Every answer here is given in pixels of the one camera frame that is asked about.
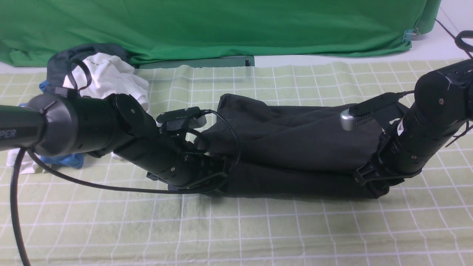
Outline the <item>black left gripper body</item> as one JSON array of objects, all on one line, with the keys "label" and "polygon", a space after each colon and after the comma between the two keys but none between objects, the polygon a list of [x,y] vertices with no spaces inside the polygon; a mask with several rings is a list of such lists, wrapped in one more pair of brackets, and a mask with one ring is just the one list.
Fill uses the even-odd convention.
[{"label": "black left gripper body", "polygon": [[163,194],[205,194],[228,179],[228,165],[223,160],[185,153],[182,144],[167,135],[135,137],[113,153],[146,170],[150,179],[175,188],[161,191]]}]

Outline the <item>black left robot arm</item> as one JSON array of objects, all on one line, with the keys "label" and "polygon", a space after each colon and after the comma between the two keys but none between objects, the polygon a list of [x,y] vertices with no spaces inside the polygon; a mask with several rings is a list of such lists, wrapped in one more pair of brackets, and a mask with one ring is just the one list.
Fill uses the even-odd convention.
[{"label": "black left robot arm", "polygon": [[1,106],[1,150],[25,148],[39,156],[115,153],[178,192],[220,188],[229,165],[194,150],[184,137],[162,129],[135,98],[65,98],[42,94],[25,106]]}]

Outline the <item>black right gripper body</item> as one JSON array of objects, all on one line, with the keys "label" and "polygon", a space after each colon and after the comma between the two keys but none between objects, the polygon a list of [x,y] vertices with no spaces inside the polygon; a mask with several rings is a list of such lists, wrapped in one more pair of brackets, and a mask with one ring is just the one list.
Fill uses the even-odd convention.
[{"label": "black right gripper body", "polygon": [[462,127],[462,108],[446,104],[397,104],[377,111],[384,129],[370,160],[354,172],[359,185],[387,187],[419,175],[427,162]]}]

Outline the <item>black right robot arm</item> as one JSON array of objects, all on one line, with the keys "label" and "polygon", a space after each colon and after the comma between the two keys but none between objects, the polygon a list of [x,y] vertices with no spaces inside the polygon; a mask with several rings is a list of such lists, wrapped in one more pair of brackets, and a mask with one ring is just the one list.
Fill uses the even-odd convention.
[{"label": "black right robot arm", "polygon": [[400,184],[419,175],[444,145],[453,143],[451,138],[472,121],[472,60],[421,76],[411,107],[399,102],[407,94],[387,92],[341,113],[346,131],[372,120],[384,130],[370,160],[354,172],[360,185]]}]

